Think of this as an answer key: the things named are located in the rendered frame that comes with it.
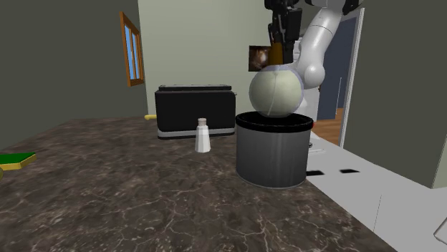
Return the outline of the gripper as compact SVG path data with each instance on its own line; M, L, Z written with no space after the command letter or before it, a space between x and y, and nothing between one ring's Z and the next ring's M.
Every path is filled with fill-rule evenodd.
M299 0L264 0L266 9L272 11L272 21L268 24L269 41L274 43L282 41L283 63L294 61L294 39L299 38L302 20L302 8L295 5Z

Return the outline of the round pale flask brown neck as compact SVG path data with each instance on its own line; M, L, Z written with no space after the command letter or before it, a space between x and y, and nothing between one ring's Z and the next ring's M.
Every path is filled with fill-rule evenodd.
M265 117L287 117L295 113L304 100L304 84L297 71L283 64L283 46L273 42L267 65L260 69L249 86L252 107Z

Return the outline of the white framed door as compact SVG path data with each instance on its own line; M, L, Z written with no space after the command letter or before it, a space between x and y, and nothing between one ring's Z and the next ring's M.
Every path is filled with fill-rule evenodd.
M341 123L337 145L345 144L352 86L355 77L365 9L360 7L343 16L325 52L325 80L320 86L317 121L331 120L340 113Z

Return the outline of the black toaster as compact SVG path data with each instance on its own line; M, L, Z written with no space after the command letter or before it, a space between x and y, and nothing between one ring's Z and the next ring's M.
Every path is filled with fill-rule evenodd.
M155 109L162 140L194 138L200 118L206 119L211 136L235 132L236 93L227 84L161 85Z

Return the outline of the grey pot black rim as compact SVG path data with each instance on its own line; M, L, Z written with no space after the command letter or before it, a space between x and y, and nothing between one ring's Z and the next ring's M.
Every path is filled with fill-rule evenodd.
M291 114L265 117L259 112L236 116L236 173L264 188L293 188L307 176L314 120Z

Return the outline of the white salt shaker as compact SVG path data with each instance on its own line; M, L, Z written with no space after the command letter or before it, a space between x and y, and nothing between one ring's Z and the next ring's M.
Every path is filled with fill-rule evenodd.
M205 153L209 152L210 150L211 142L209 137L208 125L206 124L206 118L198 118L195 151L199 153Z

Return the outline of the wooden framed window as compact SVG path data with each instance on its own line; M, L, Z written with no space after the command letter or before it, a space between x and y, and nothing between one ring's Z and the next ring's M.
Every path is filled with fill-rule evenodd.
M145 79L140 31L123 11L121 11L119 15L127 84L129 87L133 87L135 85L143 84Z

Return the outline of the green and yellow sponge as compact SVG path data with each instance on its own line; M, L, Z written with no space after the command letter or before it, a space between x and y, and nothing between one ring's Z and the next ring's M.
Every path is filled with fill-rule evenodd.
M35 152L0 154L2 170L19 170L37 159Z

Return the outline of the dark wall picture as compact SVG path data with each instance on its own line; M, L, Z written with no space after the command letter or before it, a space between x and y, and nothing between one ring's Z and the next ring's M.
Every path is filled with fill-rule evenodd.
M258 72L269 63L270 46L249 46L249 72Z

